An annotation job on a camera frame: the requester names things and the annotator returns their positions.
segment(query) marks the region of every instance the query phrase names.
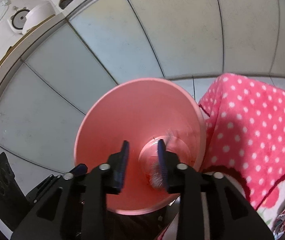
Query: pink towel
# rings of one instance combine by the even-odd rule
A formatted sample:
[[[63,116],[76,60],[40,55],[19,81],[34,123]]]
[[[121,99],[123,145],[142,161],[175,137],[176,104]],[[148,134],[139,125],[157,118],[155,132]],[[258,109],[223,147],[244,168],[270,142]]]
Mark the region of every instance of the pink towel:
[[[209,119],[202,172],[234,177],[258,209],[285,180],[285,91],[224,74],[199,101]]]

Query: silver screw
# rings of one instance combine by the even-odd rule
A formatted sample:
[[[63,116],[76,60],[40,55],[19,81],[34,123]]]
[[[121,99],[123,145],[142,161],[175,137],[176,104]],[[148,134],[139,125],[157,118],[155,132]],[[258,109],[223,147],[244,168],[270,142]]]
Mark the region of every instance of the silver screw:
[[[110,169],[110,165],[108,163],[103,163],[99,166],[99,169],[101,169],[102,171],[106,171]]]
[[[65,175],[63,175],[63,178],[66,180],[72,179],[74,177],[74,175],[70,172],[66,173]]]
[[[221,172],[215,172],[213,174],[213,176],[216,178],[216,179],[222,179],[224,176]]]
[[[177,169],[178,170],[186,170],[188,168],[188,165],[185,163],[179,163],[177,164]]]

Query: white polka dot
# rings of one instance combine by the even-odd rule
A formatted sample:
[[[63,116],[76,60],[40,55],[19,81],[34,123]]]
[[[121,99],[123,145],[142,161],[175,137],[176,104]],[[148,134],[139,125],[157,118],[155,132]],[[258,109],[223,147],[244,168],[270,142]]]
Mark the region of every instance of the white polka dot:
[[[225,145],[223,148],[222,148],[223,152],[229,152],[230,150],[230,147],[228,145]]]
[[[234,166],[234,165],[235,165],[235,160],[231,159],[231,160],[229,161],[229,166]]]

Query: metal rivet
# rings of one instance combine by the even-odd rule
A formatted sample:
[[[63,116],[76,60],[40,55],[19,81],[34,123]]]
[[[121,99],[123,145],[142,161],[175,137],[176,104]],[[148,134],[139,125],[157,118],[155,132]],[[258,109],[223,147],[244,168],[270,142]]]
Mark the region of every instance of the metal rivet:
[[[110,169],[110,165],[108,163],[103,163],[99,166],[99,169],[101,169],[102,171],[106,171]]]
[[[63,175],[63,178],[67,179],[67,180],[72,179],[73,177],[74,177],[74,175],[72,173],[70,173],[70,172],[68,172],[65,175]]]
[[[185,163],[179,163],[177,164],[177,169],[178,170],[186,170],[188,168],[188,165]]]
[[[216,179],[222,179],[224,177],[224,175],[221,173],[221,172],[215,172],[213,174],[213,176],[216,178]]]

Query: polka dot blanket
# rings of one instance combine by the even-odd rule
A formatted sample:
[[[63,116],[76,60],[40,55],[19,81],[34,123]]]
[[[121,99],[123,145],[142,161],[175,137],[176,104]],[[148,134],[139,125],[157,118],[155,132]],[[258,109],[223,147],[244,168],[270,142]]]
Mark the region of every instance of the polka dot blanket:
[[[232,176],[258,209],[285,180],[285,91],[224,74],[199,106],[209,116],[201,171]]]

